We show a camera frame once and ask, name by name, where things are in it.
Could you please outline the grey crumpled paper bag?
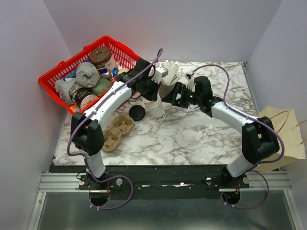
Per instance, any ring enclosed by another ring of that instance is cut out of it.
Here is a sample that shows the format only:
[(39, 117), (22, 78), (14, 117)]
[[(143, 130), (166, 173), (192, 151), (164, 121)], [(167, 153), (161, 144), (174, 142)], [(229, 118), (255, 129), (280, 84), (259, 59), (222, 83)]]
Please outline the grey crumpled paper bag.
[(85, 88), (94, 87), (100, 79), (99, 72), (95, 65), (90, 62), (80, 63), (76, 68), (76, 82)]

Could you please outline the cardboard cup carrier tray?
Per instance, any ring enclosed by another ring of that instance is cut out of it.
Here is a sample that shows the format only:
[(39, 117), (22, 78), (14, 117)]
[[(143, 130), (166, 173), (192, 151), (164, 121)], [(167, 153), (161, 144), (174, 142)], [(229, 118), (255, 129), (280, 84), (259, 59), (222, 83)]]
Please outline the cardboard cup carrier tray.
[(134, 126), (134, 120), (128, 114), (118, 115), (112, 121), (110, 129), (103, 132), (105, 142), (102, 150), (106, 153), (116, 151), (121, 144), (122, 138), (128, 136)]

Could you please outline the green avocado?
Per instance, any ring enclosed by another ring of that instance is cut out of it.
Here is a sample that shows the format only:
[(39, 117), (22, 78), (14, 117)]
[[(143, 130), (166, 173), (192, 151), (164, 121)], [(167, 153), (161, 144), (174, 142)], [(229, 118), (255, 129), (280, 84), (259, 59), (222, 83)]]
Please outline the green avocado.
[(106, 93), (112, 87), (112, 83), (107, 79), (99, 79), (97, 84), (90, 89), (90, 91), (99, 97)]

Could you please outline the red plastic basket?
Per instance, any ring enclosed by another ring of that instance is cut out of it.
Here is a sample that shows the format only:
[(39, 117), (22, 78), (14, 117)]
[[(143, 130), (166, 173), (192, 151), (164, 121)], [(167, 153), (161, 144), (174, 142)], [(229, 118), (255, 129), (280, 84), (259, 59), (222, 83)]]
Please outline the red plastic basket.
[(106, 93), (100, 78), (113, 83), (121, 68), (132, 69), (139, 58), (129, 47), (105, 35), (43, 74), (38, 83), (68, 113), (83, 112)]

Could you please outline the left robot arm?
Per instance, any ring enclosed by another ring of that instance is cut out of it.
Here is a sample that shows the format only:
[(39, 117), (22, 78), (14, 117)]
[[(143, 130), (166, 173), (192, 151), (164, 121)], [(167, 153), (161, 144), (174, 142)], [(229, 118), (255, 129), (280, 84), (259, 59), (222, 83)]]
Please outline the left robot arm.
[(101, 156), (105, 137), (102, 131), (111, 115), (135, 92), (139, 92), (149, 101), (156, 101), (161, 80), (168, 71), (155, 67), (154, 63), (140, 58), (133, 69), (118, 74), (111, 89), (85, 112), (76, 112), (71, 118), (71, 137), (69, 144), (74, 144), (80, 152), (69, 156), (83, 156), (90, 184), (95, 189), (106, 185), (103, 175), (106, 167)]

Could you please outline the white paper cup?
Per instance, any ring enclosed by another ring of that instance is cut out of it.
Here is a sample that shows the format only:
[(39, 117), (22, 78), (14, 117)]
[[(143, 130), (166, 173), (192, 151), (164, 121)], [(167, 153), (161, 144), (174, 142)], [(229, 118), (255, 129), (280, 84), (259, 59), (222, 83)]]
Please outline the white paper cup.
[(142, 102), (156, 121), (163, 121), (165, 119), (165, 109), (159, 95), (156, 101), (149, 101), (143, 98)]

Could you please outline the brown paper bag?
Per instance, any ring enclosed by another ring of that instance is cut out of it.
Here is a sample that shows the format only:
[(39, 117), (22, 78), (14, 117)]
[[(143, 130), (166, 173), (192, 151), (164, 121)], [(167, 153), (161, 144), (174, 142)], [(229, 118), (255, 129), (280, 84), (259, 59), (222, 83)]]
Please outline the brown paper bag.
[(302, 139), (300, 132), (300, 122), (297, 121), (294, 109), (278, 109), (266, 106), (258, 117), (266, 116), (271, 119), (274, 130), (282, 138), (285, 152), (283, 157), (274, 163), (260, 164), (255, 168), (256, 171), (269, 172), (280, 167), (284, 167), (297, 160), (304, 160), (305, 140)]

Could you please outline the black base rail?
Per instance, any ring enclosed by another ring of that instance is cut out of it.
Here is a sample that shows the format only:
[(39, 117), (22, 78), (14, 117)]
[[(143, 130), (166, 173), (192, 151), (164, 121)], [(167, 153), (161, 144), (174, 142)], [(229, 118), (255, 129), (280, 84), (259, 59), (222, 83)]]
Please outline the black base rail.
[(220, 191), (249, 188), (243, 179), (226, 176), (225, 165), (127, 165), (107, 166), (96, 182), (86, 173), (79, 189), (111, 199), (218, 199)]

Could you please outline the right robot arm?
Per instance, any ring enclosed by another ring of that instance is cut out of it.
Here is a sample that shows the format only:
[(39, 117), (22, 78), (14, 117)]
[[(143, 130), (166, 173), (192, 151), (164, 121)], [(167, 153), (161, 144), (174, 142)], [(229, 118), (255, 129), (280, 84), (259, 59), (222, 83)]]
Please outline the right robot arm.
[(158, 93), (163, 102), (173, 106), (188, 108), (189, 105), (197, 105), (209, 117), (221, 120), (241, 134), (242, 153), (222, 169), (220, 177), (223, 186), (233, 187), (238, 177), (279, 151), (272, 121), (268, 117), (248, 117), (243, 112), (234, 112), (232, 107), (224, 104), (222, 98), (213, 95), (207, 77), (196, 77), (190, 83), (194, 86), (186, 86), (181, 82), (173, 86), (162, 85)]

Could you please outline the brown lidded ice cream tub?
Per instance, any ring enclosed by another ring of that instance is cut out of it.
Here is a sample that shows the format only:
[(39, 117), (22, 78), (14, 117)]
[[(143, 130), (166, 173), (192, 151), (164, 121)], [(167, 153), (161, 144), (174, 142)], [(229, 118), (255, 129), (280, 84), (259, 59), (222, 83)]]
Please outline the brown lidded ice cream tub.
[(95, 65), (105, 65), (111, 57), (111, 50), (107, 46), (100, 46), (94, 49), (89, 55), (90, 61)]

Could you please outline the black printed paper cup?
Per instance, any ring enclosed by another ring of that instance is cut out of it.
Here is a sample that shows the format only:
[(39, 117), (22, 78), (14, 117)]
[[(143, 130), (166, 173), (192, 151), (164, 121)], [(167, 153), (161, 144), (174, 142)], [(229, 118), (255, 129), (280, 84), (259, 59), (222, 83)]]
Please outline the black printed paper cup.
[(83, 110), (98, 98), (87, 88), (71, 88), (69, 93), (73, 102), (80, 108), (80, 110)]

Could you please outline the black coffee cup lid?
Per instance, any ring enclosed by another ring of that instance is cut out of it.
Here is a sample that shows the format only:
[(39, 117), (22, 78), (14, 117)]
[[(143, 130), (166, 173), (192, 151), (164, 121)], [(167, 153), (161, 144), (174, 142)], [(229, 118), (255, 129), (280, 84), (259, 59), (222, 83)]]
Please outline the black coffee cup lid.
[(145, 117), (146, 111), (141, 105), (134, 105), (129, 109), (129, 116), (134, 121), (141, 121)]

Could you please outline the white paper straws bundle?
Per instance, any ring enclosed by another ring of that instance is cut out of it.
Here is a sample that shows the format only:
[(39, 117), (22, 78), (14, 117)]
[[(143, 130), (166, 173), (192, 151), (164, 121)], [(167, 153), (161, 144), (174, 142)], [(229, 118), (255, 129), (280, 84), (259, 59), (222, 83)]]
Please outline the white paper straws bundle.
[(156, 71), (162, 72), (161, 83), (166, 86), (175, 84), (182, 76), (182, 67), (178, 61), (166, 60), (155, 65)]

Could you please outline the grey straw holder cup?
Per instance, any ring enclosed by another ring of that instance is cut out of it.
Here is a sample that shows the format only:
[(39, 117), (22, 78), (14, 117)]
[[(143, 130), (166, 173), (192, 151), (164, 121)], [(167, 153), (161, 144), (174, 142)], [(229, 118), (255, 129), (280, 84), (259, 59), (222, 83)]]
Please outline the grey straw holder cup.
[(173, 85), (161, 85), (159, 90), (158, 90), (158, 94), (160, 96), (161, 99), (163, 99), (164, 97), (166, 97), (174, 88), (174, 84)]

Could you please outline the white crumpled paper wrapper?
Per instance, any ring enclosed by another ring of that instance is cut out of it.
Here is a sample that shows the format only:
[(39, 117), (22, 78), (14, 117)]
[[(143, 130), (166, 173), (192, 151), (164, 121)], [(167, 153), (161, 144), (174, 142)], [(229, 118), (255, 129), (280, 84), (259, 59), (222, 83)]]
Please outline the white crumpled paper wrapper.
[(66, 105), (73, 104), (73, 100), (70, 96), (70, 90), (75, 83), (75, 78), (63, 78), (56, 81), (55, 83), (56, 92), (59, 94), (59, 97)]

